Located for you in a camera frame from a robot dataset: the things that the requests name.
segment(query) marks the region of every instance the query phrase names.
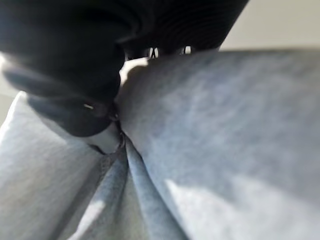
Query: cloth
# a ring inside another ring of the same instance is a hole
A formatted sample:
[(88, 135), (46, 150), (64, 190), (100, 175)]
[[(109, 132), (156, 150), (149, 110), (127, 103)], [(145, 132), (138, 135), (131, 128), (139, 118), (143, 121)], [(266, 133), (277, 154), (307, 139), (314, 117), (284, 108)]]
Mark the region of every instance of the cloth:
[(96, 135), (111, 122), (125, 58), (217, 48), (247, 1), (1, 1), (4, 75), (41, 116), (73, 136)]
[(1, 240), (319, 238), (319, 51), (209, 51), (128, 75), (112, 156), (14, 101)]

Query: gray sweatpants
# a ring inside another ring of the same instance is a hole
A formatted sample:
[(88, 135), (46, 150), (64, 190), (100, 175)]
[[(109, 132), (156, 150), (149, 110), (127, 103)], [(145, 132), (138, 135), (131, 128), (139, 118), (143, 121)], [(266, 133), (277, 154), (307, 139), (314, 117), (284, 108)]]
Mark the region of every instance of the gray sweatpants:
[(0, 240), (318, 240), (320, 52), (203, 52), (129, 73), (101, 156), (15, 100)]

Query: gray fabric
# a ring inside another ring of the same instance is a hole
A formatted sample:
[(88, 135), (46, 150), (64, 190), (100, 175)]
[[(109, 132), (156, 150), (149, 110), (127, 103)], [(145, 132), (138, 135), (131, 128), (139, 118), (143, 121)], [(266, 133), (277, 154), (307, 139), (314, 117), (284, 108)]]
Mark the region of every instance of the gray fabric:
[(1, 240), (319, 239), (320, 52), (204, 52), (129, 75), (130, 139), (110, 157), (15, 100)]

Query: wrinkled fabric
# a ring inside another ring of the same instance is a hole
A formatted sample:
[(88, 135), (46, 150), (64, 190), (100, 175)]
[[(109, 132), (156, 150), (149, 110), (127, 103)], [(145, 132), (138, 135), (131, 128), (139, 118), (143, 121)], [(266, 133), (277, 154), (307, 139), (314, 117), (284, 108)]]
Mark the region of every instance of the wrinkled fabric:
[(209, 51), (128, 78), (111, 156), (14, 101), (1, 240), (319, 238), (319, 51)]

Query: pants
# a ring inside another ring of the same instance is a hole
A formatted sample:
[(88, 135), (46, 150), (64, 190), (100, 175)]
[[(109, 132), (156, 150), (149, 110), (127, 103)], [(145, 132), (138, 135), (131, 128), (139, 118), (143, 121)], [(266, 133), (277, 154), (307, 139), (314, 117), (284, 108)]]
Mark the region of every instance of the pants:
[(319, 51), (208, 51), (129, 75), (112, 156), (15, 100), (0, 133), (0, 239), (319, 238)]

